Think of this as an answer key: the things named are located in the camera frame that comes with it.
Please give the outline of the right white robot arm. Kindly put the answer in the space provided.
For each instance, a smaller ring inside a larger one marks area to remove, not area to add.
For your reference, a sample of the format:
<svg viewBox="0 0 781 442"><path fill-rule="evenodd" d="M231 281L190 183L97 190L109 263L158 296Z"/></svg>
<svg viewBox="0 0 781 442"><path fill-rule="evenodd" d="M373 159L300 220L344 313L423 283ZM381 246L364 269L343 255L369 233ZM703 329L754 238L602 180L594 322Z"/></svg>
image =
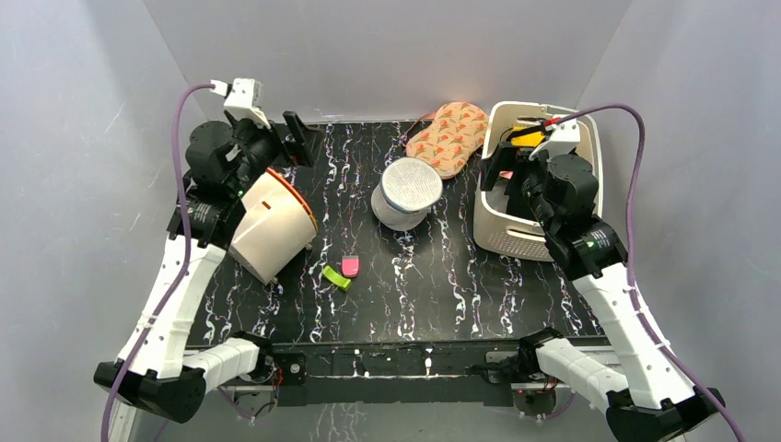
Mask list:
<svg viewBox="0 0 781 442"><path fill-rule="evenodd" d="M605 416L619 441L669 441L723 410L718 390L691 380L627 278L627 251L594 209L600 183L574 153L552 156L502 144L480 163L480 188L491 191L511 173L510 202L541 225L545 247L597 317L620 363L612 369L546 328L519 341L516 365L531 381L564 381Z"/></svg>

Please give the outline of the white mesh laundry bag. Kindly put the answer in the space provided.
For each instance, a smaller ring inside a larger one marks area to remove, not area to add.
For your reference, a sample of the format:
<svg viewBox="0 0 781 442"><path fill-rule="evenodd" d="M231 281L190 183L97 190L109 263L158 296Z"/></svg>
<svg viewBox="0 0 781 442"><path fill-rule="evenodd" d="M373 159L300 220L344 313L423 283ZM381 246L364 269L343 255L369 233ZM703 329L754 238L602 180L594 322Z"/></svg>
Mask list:
<svg viewBox="0 0 781 442"><path fill-rule="evenodd" d="M395 231L420 225L441 198L443 180L423 160L402 157L382 172L371 195L371 208L378 221Z"/></svg>

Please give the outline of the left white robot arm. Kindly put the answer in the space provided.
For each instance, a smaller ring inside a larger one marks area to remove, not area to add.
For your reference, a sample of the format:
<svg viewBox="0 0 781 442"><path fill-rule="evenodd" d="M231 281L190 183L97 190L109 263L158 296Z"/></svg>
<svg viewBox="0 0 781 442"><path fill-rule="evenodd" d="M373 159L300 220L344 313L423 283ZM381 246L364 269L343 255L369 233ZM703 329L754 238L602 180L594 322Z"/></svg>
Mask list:
<svg viewBox="0 0 781 442"><path fill-rule="evenodd" d="M280 374L271 342L246 331L194 355L186 347L224 260L268 285L310 248L317 219L279 169L311 166L324 137L293 111L282 123L230 116L197 126L175 151L178 199L157 279L126 345L93 377L113 400L184 423L227 382L264 384Z"/></svg>

